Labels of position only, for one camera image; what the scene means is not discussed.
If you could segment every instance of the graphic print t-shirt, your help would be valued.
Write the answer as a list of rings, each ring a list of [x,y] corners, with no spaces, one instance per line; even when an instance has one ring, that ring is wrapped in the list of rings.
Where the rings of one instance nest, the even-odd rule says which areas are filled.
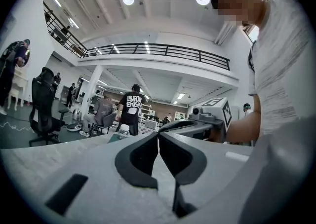
[[[139,108],[145,101],[146,99],[142,94],[137,92],[126,93],[119,102],[124,106],[120,122],[126,125],[137,123]]]

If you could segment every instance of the white ceiling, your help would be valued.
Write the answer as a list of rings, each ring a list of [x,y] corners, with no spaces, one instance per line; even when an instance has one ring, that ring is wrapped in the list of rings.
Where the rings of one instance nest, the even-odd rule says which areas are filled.
[[[79,29],[71,27],[70,31],[81,40],[93,36],[94,33],[107,31],[106,37],[102,38],[105,41],[102,39],[95,41],[99,46],[143,42],[144,37],[148,36],[152,37],[151,42],[155,41],[160,31],[159,27],[148,29],[144,26],[143,30],[139,30],[142,29],[139,27],[138,31],[132,34],[124,30],[111,34],[111,26],[126,20],[126,26],[139,18],[181,20],[196,25],[195,29],[201,29],[201,32],[212,31],[212,36],[213,34],[216,36],[223,26],[223,18],[212,9],[210,4],[205,9],[204,6],[198,5],[196,0],[135,0],[130,6],[122,3],[122,0],[59,0],[62,7],[58,7],[53,0],[45,0],[45,2],[65,24],[68,24],[68,17],[63,10],[71,14]]]
[[[95,66],[78,67],[82,72],[81,77],[87,80],[90,80],[94,68]],[[137,78],[136,75],[138,74],[143,83]],[[131,67],[104,68],[100,80],[108,84],[104,87],[109,92],[126,93],[131,90],[132,85],[139,84],[144,94],[148,95],[153,101],[164,103],[178,101],[178,105],[185,106],[223,88],[215,85],[211,79]],[[178,100],[180,93],[185,93],[185,96]]]

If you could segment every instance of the white column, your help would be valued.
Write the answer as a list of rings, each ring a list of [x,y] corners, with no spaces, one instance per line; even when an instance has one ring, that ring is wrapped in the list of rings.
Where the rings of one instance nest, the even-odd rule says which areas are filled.
[[[83,116],[88,113],[89,103],[90,103],[92,94],[95,91],[97,82],[100,79],[102,71],[103,71],[103,66],[97,65],[95,67],[95,70],[90,79],[90,83],[88,84],[87,91],[83,97],[82,106],[81,106],[81,118],[83,118]]]

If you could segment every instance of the metal railing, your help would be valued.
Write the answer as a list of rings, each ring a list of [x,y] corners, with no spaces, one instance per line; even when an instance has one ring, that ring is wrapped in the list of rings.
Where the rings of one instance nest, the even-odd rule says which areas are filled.
[[[214,65],[226,70],[229,68],[229,59],[206,51],[169,44],[159,43],[122,43],[88,49],[83,57],[110,55],[110,54],[150,54],[189,59],[205,64]]]
[[[64,26],[45,2],[43,4],[48,33],[71,53],[79,58],[83,57],[87,48]]]

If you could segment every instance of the floor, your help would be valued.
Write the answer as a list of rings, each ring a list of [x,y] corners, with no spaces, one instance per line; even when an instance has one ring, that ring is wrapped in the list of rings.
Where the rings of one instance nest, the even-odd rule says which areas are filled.
[[[79,108],[80,104],[74,104],[70,109],[73,111],[75,108]],[[53,102],[52,106],[52,116],[55,118],[60,118],[60,113],[58,110],[64,109],[63,105],[58,100]],[[18,106],[17,111],[14,110],[14,106],[11,105],[10,109],[7,110],[8,115],[0,114],[0,149],[14,149],[14,148],[27,148],[29,147],[29,141],[37,138],[37,134],[33,132],[30,128],[29,115],[32,110],[32,105],[23,107]],[[72,113],[66,113],[64,116],[64,121],[66,124],[75,123],[72,120]],[[79,131],[69,132],[66,127],[62,127],[59,134],[59,139],[62,143],[71,142],[76,140],[85,139]],[[43,146],[45,142],[33,143],[32,146]]]

